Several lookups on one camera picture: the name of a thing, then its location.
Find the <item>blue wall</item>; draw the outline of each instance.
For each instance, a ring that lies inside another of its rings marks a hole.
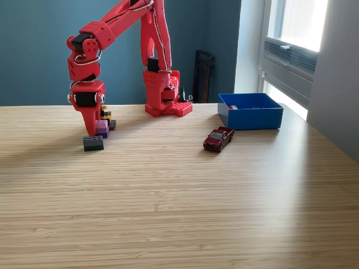
[[[209,101],[217,103],[218,94],[234,92],[241,0],[209,0],[208,8],[207,51],[215,56]]]
[[[195,50],[207,50],[217,58],[211,85],[213,102],[218,92],[234,89],[240,0],[226,1],[234,8],[217,6],[218,1],[212,0],[165,2],[173,69],[180,71],[181,84],[188,94],[192,90]],[[70,79],[66,59],[70,50],[66,40],[90,20],[100,20],[118,2],[1,0],[0,105],[67,104]],[[108,104],[145,103],[140,22],[103,53],[100,63],[99,78],[106,83]]]

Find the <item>red toy car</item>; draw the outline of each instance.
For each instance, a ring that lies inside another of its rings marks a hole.
[[[219,127],[213,130],[208,138],[203,142],[203,147],[206,150],[221,152],[224,146],[232,141],[234,129]]]

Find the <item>lego brick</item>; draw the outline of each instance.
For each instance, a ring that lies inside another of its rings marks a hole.
[[[109,126],[110,131],[114,131],[116,129],[116,121],[112,120]]]
[[[105,115],[101,117],[101,120],[107,120],[107,125],[109,126],[111,123],[112,116],[111,115]]]
[[[104,150],[103,137],[102,136],[84,137],[84,150],[85,151]]]
[[[158,73],[158,71],[159,71],[158,59],[148,58],[148,60],[147,60],[147,69],[150,72]]]
[[[96,130],[108,128],[108,121],[107,120],[96,120]]]
[[[97,136],[102,136],[104,139],[106,139],[109,135],[109,129],[107,128],[101,128],[101,129],[96,129],[96,135]]]

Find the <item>blue plastic bin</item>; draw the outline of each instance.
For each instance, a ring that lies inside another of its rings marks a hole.
[[[283,108],[267,94],[219,94],[218,114],[235,130],[279,129]]]

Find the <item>robotic arm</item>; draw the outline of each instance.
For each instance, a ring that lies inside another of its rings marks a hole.
[[[90,136],[96,135],[95,121],[101,119],[105,99],[100,75],[102,51],[117,37],[141,19],[142,62],[147,91],[146,111],[154,117],[176,114],[180,117],[192,111],[188,102],[178,102],[180,74],[171,71],[171,45],[164,15],[164,0],[123,0],[102,20],[90,22],[76,37],[67,40],[72,54],[67,60],[70,71],[71,94],[68,100],[84,117]],[[158,58],[154,58],[154,48]]]

